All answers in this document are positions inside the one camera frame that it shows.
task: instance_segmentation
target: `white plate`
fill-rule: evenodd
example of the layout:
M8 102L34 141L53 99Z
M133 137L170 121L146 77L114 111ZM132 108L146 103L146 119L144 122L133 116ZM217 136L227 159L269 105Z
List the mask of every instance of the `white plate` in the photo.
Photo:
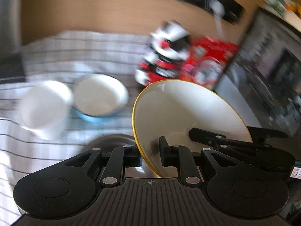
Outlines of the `white plate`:
M128 91L117 79L95 75L80 81L74 89L74 108L88 121L117 114L128 102Z
M192 82L163 80L146 87L133 109L133 132L137 146L149 167L160 177L177 177L177 169L161 165L160 136L169 145L180 144L200 152L200 143L190 140L193 127L252 142L237 112L216 93Z

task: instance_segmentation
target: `sticker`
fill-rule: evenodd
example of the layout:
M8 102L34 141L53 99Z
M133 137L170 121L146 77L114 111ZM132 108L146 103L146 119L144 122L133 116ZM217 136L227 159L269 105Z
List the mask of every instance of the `sticker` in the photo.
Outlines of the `sticker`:
M294 167L290 177L301 179L301 168L300 167Z
M164 68L161 68L161 67L156 68L156 73L161 75L161 76L171 77L171 78L175 78L178 75L177 70L169 70L169 69L164 69Z
M203 57L207 53L206 49L201 46L194 47L194 50L196 59Z

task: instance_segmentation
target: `black and white toy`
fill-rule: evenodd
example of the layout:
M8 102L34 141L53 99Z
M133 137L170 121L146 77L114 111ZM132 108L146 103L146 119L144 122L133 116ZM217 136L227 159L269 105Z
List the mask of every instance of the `black and white toy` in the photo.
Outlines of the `black and white toy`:
M175 21L165 22L151 33L149 50L135 72L136 81L147 86L177 78L181 64L189 57L189 43L190 32Z

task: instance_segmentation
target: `blue-rimmed bowl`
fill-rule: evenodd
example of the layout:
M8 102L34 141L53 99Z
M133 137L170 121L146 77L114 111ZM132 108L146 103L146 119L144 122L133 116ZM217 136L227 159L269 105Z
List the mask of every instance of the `blue-rimmed bowl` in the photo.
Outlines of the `blue-rimmed bowl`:
M101 122L123 110L128 103L128 91L116 78L93 75L81 80L74 89L73 108L79 117Z

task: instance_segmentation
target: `checkered cloth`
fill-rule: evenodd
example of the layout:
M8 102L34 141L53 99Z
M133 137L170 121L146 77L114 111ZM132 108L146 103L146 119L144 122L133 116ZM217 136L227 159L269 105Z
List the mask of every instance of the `checkered cloth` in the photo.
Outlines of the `checkered cloth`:
M66 31L23 47L27 83L0 85L0 225L20 217L13 199L15 184L24 176L78 154L96 137L132 135L131 113L139 94L135 65L146 50L147 36ZM71 114L63 135L52 141L35 137L18 124L19 98L39 81L56 80L71 89L80 77L106 74L128 89L129 103L115 117L94 124Z

